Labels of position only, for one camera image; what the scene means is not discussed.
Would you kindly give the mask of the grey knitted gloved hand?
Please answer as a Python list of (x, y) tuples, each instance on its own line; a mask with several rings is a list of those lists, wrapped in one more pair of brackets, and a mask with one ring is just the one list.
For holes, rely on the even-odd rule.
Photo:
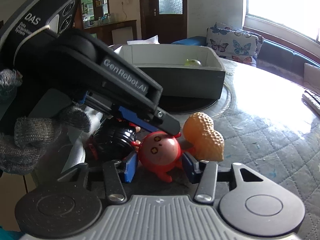
[(60, 136), (63, 126), (86, 133), (91, 130), (87, 113), (60, 91), (50, 89), (40, 100), (44, 97), (44, 110), (60, 109), (50, 118), (19, 117), (15, 121), (14, 135), (1, 133), (1, 171), (19, 175), (30, 173), (47, 148)]

